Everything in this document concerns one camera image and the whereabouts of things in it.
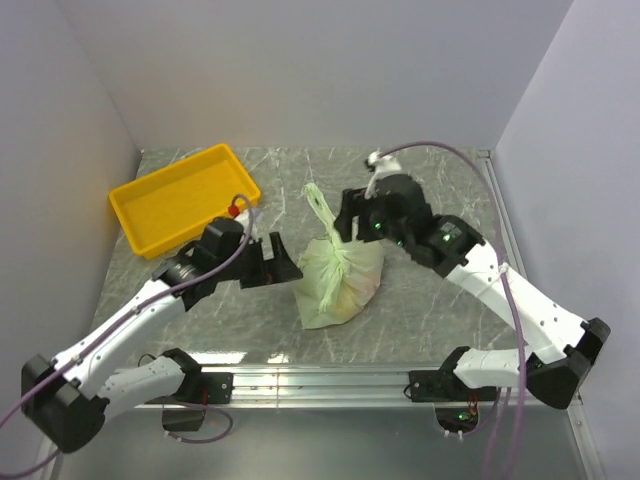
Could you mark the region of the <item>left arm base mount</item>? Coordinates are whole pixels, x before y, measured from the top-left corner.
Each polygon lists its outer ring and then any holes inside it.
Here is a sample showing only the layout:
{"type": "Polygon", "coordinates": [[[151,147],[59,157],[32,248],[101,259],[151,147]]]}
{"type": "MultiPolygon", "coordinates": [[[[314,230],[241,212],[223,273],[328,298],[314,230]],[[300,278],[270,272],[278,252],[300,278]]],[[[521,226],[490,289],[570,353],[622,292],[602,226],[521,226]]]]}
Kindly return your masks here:
{"type": "Polygon", "coordinates": [[[162,427],[170,434],[198,432],[205,424],[207,406],[231,401],[233,380],[231,372],[200,373],[194,387],[161,400],[162,427]]]}

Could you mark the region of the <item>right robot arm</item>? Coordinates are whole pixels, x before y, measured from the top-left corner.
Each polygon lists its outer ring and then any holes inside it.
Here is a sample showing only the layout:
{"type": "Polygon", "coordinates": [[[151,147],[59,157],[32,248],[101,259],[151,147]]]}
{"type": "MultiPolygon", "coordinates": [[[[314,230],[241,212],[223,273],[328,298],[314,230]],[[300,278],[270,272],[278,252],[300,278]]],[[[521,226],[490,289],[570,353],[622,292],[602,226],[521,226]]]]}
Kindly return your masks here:
{"type": "Polygon", "coordinates": [[[458,400],[478,389],[525,387],[543,404],[565,409],[611,333],[603,320],[585,320],[546,297],[462,218],[433,213],[407,174],[378,180],[372,190],[344,190],[334,226],[343,241],[394,242],[412,261],[521,331],[523,340],[512,350],[456,348],[430,385],[441,397],[458,400]]]}

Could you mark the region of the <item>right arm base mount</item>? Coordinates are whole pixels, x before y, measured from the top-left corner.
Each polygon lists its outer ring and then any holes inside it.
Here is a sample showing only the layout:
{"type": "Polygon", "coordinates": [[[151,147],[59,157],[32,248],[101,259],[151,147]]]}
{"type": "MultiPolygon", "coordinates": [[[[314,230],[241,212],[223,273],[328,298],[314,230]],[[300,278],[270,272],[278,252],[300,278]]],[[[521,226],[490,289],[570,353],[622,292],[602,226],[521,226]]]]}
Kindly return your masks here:
{"type": "Polygon", "coordinates": [[[478,425],[475,394],[455,376],[440,370],[411,370],[404,394],[412,403],[434,406],[436,423],[445,432],[464,435],[478,425]]]}

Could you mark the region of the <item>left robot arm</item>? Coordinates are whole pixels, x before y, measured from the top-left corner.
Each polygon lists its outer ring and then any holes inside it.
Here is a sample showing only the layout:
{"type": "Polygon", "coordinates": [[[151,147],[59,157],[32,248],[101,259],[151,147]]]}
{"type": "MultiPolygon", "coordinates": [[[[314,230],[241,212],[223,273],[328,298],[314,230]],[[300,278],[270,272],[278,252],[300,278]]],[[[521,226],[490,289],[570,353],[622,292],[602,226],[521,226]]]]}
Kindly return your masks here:
{"type": "Polygon", "coordinates": [[[61,452],[73,453],[106,422],[140,404],[200,398],[202,367],[180,349],[162,353],[147,367],[120,365],[151,333],[212,295],[220,283],[236,281],[248,289],[301,279],[279,233],[270,233],[269,240],[273,255],[266,258],[247,222],[212,221],[98,329],[51,360],[36,355],[23,365],[23,414],[61,452]]]}

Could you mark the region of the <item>green plastic bag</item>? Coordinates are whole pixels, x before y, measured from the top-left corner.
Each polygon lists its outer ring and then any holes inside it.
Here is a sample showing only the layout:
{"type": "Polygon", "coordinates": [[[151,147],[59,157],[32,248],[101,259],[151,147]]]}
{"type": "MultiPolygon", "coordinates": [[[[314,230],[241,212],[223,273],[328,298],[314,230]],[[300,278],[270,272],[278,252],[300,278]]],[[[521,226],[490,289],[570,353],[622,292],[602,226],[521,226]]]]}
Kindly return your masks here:
{"type": "Polygon", "coordinates": [[[362,312],[378,291],[385,255],[379,241],[341,240],[335,215],[316,184],[306,184],[304,194],[325,232],[311,239],[299,257],[303,278],[294,283],[294,297],[302,328],[318,330],[362,312]]]}

